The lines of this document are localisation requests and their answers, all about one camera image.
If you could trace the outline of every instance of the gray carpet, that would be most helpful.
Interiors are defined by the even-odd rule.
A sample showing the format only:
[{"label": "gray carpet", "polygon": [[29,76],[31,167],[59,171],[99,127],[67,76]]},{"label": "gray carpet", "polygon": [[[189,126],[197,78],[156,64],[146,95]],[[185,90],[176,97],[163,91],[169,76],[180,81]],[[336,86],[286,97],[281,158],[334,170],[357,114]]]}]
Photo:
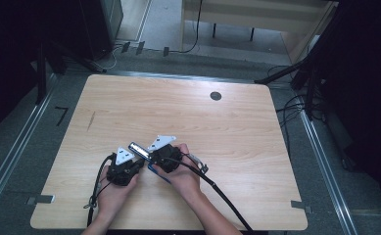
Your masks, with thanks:
[{"label": "gray carpet", "polygon": [[[268,70],[274,65],[251,63],[192,55],[170,54],[163,57],[162,52],[144,51],[135,55],[131,48],[126,53],[116,52],[117,65],[110,73],[123,71],[154,72],[182,74],[192,76],[220,77],[228,81],[252,82],[254,79],[266,77]],[[113,64],[108,56],[102,66]],[[54,158],[59,150],[66,128],[76,102],[81,94],[87,76],[91,73],[78,64],[68,60],[69,69],[65,75],[59,75],[59,83],[50,103],[34,130],[24,152],[14,169],[0,196],[0,234],[79,234],[79,230],[36,230],[30,227],[29,221],[34,206],[25,201],[29,196],[41,193]],[[283,77],[270,85],[272,99],[276,109],[283,108],[294,96],[289,88],[290,76]],[[19,106],[0,125],[0,164],[11,148],[30,110],[34,107],[36,91],[31,91],[20,102]],[[56,107],[69,108],[62,123],[62,110]],[[324,131],[322,123],[316,123],[321,130],[321,138],[327,146],[330,161],[335,167],[336,176],[341,182],[345,197],[352,209],[380,209],[381,193],[364,173],[344,171],[337,159],[336,148],[331,137]],[[308,213],[309,227],[305,231],[289,232],[289,234],[342,234],[337,214],[327,192],[318,164],[313,154],[310,141],[302,121],[296,117],[289,121],[290,152],[292,166],[298,182],[303,202],[312,208]],[[361,234],[381,234],[381,216],[360,215],[354,217]],[[282,231],[270,234],[283,234]]]}]

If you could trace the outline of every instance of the person's right hand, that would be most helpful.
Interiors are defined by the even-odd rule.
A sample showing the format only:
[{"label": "person's right hand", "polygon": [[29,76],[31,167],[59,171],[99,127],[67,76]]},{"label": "person's right hand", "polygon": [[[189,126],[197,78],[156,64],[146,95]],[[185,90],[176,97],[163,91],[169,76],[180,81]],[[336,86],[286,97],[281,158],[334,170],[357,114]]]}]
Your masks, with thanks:
[{"label": "person's right hand", "polygon": [[[189,150],[186,144],[180,144],[174,147],[177,147],[182,154],[189,154]],[[186,156],[183,156],[182,161],[185,164],[197,168],[195,164]],[[188,167],[181,164],[175,171],[170,173],[166,173],[156,164],[153,164],[153,168],[157,171],[159,176],[168,179],[174,189],[182,197],[190,196],[192,193],[200,192],[200,177],[191,171]]]}]

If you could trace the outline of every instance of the gray floor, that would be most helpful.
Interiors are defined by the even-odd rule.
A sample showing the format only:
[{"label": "gray floor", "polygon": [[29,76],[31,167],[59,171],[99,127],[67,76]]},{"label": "gray floor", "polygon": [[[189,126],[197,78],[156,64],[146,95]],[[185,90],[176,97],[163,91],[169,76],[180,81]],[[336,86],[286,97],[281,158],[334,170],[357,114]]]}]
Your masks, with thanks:
[{"label": "gray floor", "polygon": [[[162,51],[168,46],[178,49],[179,1],[154,0],[147,21],[144,23],[139,41],[145,41],[146,50],[136,55],[136,49],[128,52],[120,50],[98,65],[112,73],[150,72],[182,74],[203,79],[213,77],[228,82],[252,82],[267,77],[274,66],[290,65],[279,32],[256,30],[253,42],[249,42],[248,28],[219,25],[216,39],[212,39],[212,26],[201,23],[199,43],[189,54],[170,54],[163,57]],[[186,24],[186,47],[191,47],[194,39],[194,24]],[[13,173],[0,196],[0,234],[79,234],[78,230],[36,230],[29,225],[34,206],[25,204],[29,196],[41,193],[48,172],[65,135],[81,89],[89,71],[68,61],[69,70],[58,76],[47,108],[15,165]],[[271,83],[271,94],[275,109],[281,109],[295,92],[290,89],[289,75]],[[25,121],[34,109],[36,90],[33,89],[16,109],[0,125],[0,166],[7,157]],[[69,108],[68,114],[58,126],[62,111],[56,107]],[[341,193],[352,213],[359,234],[381,234],[381,192],[377,183],[363,172],[348,172],[341,166],[327,127],[314,121],[318,137],[324,147],[328,162],[337,180]],[[306,206],[312,208],[307,213],[309,227],[305,231],[289,234],[342,234],[344,233],[338,214],[333,206],[326,183],[301,116],[288,122],[292,166],[298,187]],[[287,134],[281,128],[285,138]],[[283,234],[282,231],[270,234]]]}]

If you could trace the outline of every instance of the wooden table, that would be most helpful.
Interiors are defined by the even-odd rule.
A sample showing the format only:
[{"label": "wooden table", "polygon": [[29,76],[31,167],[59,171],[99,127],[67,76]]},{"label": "wooden table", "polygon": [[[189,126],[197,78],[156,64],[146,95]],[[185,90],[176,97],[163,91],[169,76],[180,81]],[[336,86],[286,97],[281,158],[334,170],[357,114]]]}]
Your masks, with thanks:
[{"label": "wooden table", "polygon": [[[199,6],[200,0],[182,0],[181,45],[184,22],[197,20]],[[321,0],[204,0],[200,21],[281,31],[291,62],[296,63],[325,29],[335,6]]]},{"label": "wooden table", "polygon": [[[213,100],[212,92],[221,99]],[[83,206],[103,159],[132,141],[148,147],[158,134],[176,136],[172,144],[187,143],[255,230],[308,226],[304,210],[291,207],[301,198],[266,86],[110,75],[88,78],[42,191],[55,202],[38,204],[31,226],[84,228]],[[210,185],[201,187],[244,229]],[[112,228],[203,229],[170,185],[146,167]]]}]

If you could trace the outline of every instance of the light wood tabletop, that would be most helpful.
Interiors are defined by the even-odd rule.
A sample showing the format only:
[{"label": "light wood tabletop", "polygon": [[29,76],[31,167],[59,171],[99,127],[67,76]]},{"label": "light wood tabletop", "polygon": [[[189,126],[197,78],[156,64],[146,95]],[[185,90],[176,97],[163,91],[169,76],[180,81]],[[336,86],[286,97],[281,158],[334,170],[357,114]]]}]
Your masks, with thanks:
[{"label": "light wood tabletop", "polygon": [[[221,99],[212,99],[212,92]],[[307,228],[304,210],[291,206],[301,197],[266,86],[111,75],[88,78],[42,191],[55,201],[37,204],[31,226],[85,228],[83,206],[102,161],[132,141],[146,148],[157,135],[176,136],[172,145],[186,143],[254,230]],[[209,184],[201,187],[245,229]],[[112,228],[203,230],[172,187],[147,167]]]}]

